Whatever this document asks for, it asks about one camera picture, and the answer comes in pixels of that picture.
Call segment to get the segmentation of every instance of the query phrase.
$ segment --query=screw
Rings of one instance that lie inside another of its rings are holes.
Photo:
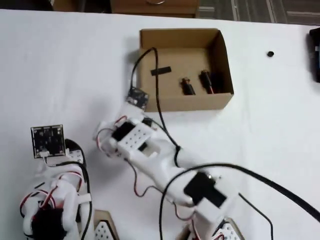
[[[275,53],[274,53],[273,51],[269,51],[269,52],[267,53],[267,56],[268,56],[269,58],[272,58],[274,55],[275,55]]]

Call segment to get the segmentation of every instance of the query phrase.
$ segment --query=circuit board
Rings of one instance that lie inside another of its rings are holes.
[[[65,156],[66,145],[63,125],[31,127],[33,156],[41,158],[40,153],[49,151],[48,157]]]
[[[145,110],[149,101],[149,95],[139,88],[130,89],[126,101],[142,110]]]

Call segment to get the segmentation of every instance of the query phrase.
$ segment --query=white tablecloth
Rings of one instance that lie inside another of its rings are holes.
[[[139,30],[147,28],[218,28],[225,39],[234,97],[220,111],[164,113],[176,141],[209,162],[263,174],[320,209],[320,83],[312,80],[311,26],[0,10],[2,239],[24,239],[19,203],[37,163],[30,127],[53,124],[83,147],[94,207],[111,212],[121,240],[159,238],[160,195],[135,197],[130,167],[107,159],[91,141],[97,123],[118,114]],[[219,171],[271,218],[275,239],[319,237],[320,224],[279,193],[234,170]],[[139,191],[149,183],[139,175]],[[246,239],[270,239],[266,220],[241,200],[231,214]],[[182,225],[166,203],[165,239]]]

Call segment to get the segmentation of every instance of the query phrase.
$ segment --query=carpet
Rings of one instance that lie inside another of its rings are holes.
[[[200,0],[197,17],[320,25],[320,0]]]

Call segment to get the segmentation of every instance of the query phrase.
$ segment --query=cardboard box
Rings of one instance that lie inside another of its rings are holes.
[[[228,56],[222,33],[215,28],[142,29],[140,52],[155,47],[159,68],[172,72],[159,75],[159,98],[162,111],[223,109],[234,95]],[[155,54],[147,54],[139,67],[140,87],[149,94],[147,112],[157,112]],[[221,73],[223,93],[207,94],[199,80],[202,70]],[[189,78],[196,95],[184,95],[180,82]]]

